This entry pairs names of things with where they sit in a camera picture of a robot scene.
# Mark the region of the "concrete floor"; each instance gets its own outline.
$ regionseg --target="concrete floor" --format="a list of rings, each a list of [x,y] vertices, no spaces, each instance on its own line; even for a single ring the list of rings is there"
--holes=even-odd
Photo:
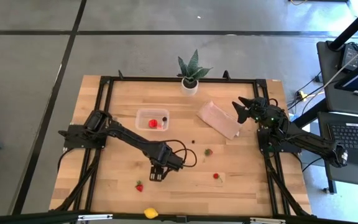
[[[0,0],[0,29],[71,30],[79,0]],[[80,30],[263,30],[340,31],[353,20],[341,2],[266,1],[88,1]],[[9,212],[16,185],[56,78],[68,36],[0,36],[0,215]],[[209,77],[229,70],[234,78],[274,78],[287,99],[319,72],[316,43],[325,37],[261,36],[77,36],[68,61],[25,213],[47,211],[63,139],[83,75],[174,76],[177,56],[199,50]],[[306,92],[318,85],[308,86]],[[315,215],[358,222],[358,186],[337,183],[326,195],[324,170],[312,166],[305,181]],[[133,223],[133,221],[115,221]]]

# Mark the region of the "potted plant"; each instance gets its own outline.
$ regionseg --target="potted plant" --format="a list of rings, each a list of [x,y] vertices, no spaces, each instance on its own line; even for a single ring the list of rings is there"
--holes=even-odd
[[[183,59],[178,57],[181,74],[181,90],[185,95],[192,96],[198,89],[198,80],[203,78],[212,68],[203,68],[198,66],[198,51],[196,50],[191,57],[189,64],[186,65]]]

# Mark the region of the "yellow lemon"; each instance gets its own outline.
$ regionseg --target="yellow lemon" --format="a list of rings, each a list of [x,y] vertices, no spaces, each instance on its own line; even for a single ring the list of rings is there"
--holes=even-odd
[[[152,219],[152,218],[157,217],[158,213],[154,208],[148,208],[148,209],[144,210],[144,215],[147,218]]]

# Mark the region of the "clear plastic container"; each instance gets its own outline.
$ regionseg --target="clear plastic container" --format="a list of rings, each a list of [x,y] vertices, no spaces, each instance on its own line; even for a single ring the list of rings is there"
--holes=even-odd
[[[149,126],[150,120],[157,121],[157,127]],[[166,131],[169,125],[169,111],[165,109],[139,109],[136,113],[135,126],[143,131]]]

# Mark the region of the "wooden table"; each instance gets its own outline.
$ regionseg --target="wooden table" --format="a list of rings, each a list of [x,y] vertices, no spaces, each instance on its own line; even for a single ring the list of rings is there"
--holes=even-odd
[[[83,124],[93,110],[99,80],[100,76],[83,77],[72,123]],[[267,80],[267,87],[269,97],[277,99],[280,107],[287,108],[281,81]],[[236,118],[231,101],[238,101],[238,96],[253,98],[252,85],[200,83],[197,94],[188,97],[181,93],[179,82],[114,82],[109,109],[113,117],[148,140],[183,141],[196,152],[198,163],[193,168],[185,167],[179,172],[169,173],[162,182],[151,182],[150,162],[143,153],[118,139],[108,138],[101,153],[91,210],[143,213],[146,208],[152,207],[160,214],[271,215],[265,165],[257,143],[258,125],[247,121],[239,137],[228,140],[196,116],[205,102],[213,100]],[[165,132],[137,130],[135,117],[140,108],[169,110],[169,129]],[[181,149],[177,143],[169,145],[173,150]],[[204,150],[207,148],[214,153],[205,158]],[[83,154],[84,149],[75,149],[63,158],[50,208],[59,206],[73,190],[80,174]],[[299,161],[291,154],[280,155],[286,186],[303,209],[311,212]],[[188,156],[186,163],[193,162],[192,156]],[[220,174],[222,182],[213,179],[215,172]],[[144,183],[142,193],[135,189],[137,180]],[[85,204],[86,189],[87,186],[80,208]],[[276,187],[277,202],[282,212],[279,192]]]

